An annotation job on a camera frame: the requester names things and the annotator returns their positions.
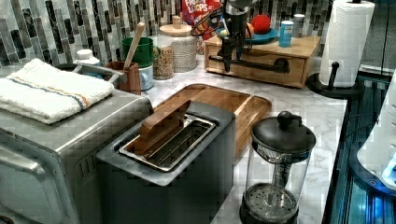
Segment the wooden handle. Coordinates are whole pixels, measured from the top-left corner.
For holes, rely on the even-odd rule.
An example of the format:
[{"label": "wooden handle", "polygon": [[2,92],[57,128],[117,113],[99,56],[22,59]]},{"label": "wooden handle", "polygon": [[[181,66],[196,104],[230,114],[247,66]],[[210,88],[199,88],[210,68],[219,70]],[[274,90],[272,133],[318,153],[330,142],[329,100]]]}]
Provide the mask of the wooden handle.
[{"label": "wooden handle", "polygon": [[173,27],[175,29],[181,29],[181,19],[179,16],[173,16],[172,21],[173,21]]},{"label": "wooden handle", "polygon": [[161,105],[154,114],[145,119],[139,137],[126,146],[127,151],[150,157],[158,143],[165,143],[183,128],[183,119],[191,101],[173,98]]},{"label": "wooden handle", "polygon": [[134,57],[134,52],[137,49],[137,45],[139,44],[140,37],[143,34],[143,30],[145,29],[145,23],[139,22],[136,27],[136,32],[134,33],[134,40],[132,41],[131,47],[129,47],[128,55],[125,59],[124,70],[129,68],[131,64],[132,58]]}]

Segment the wooden spoon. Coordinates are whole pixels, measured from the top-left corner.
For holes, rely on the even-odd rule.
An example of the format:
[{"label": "wooden spoon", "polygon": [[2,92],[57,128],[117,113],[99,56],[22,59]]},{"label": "wooden spoon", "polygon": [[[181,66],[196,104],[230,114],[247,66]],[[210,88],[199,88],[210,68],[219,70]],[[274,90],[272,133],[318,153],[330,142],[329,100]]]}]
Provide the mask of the wooden spoon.
[{"label": "wooden spoon", "polygon": [[128,70],[129,65],[131,64],[132,58],[134,57],[134,52],[137,49],[137,45],[139,44],[140,37],[143,34],[143,30],[145,29],[145,23],[139,22],[136,27],[136,32],[134,33],[134,40],[132,41],[131,47],[129,47],[128,55],[125,59],[124,70]]}]

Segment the folded dish towel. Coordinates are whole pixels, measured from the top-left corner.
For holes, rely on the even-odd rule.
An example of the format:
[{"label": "folded dish towel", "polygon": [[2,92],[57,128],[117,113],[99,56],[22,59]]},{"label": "folded dish towel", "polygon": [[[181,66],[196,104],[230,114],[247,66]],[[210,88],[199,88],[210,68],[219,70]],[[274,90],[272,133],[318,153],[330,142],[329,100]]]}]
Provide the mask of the folded dish towel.
[{"label": "folded dish towel", "polygon": [[0,108],[51,124],[90,107],[113,90],[102,79],[33,59],[18,72],[0,78]]}]

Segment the wooden lid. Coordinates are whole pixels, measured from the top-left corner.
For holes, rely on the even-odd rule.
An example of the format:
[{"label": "wooden lid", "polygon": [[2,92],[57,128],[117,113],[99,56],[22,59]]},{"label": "wooden lid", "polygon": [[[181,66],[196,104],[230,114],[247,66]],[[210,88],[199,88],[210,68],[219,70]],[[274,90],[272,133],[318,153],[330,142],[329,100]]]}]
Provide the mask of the wooden lid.
[{"label": "wooden lid", "polygon": [[160,31],[164,35],[170,36],[189,36],[191,31],[190,25],[181,24],[181,19],[179,16],[173,17],[173,24],[164,25],[160,27]]}]

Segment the red ball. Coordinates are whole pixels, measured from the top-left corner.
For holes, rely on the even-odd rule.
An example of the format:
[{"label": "red ball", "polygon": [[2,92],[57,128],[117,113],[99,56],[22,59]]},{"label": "red ball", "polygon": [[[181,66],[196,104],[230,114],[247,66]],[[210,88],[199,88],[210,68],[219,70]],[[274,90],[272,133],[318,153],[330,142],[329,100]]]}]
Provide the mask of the red ball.
[{"label": "red ball", "polygon": [[251,24],[254,27],[254,34],[265,35],[270,31],[271,19],[267,15],[258,15],[253,18]]}]

